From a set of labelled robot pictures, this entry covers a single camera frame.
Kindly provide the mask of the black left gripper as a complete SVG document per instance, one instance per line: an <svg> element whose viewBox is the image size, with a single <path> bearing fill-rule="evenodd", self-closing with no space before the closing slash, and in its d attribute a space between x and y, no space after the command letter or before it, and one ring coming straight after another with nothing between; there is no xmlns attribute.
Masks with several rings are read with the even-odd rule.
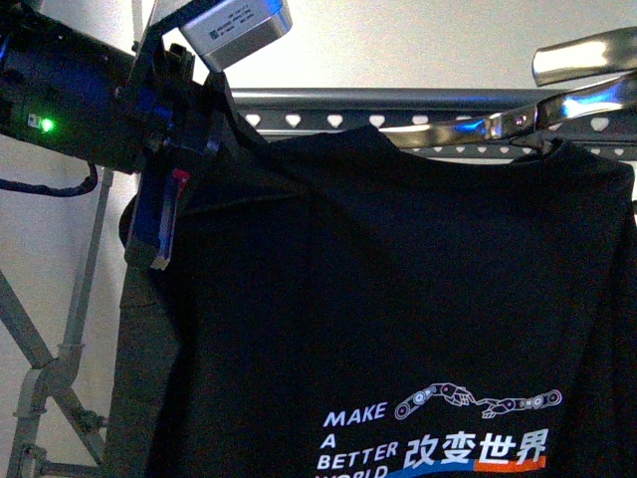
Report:
<svg viewBox="0 0 637 478"><path fill-rule="evenodd" d="M166 269L190 174L217 155L222 101L192 76L194 59L219 49L210 33L221 18L219 9L153 9L136 49L123 55L116 170L142 172L124 252L131 267Z"/></svg>

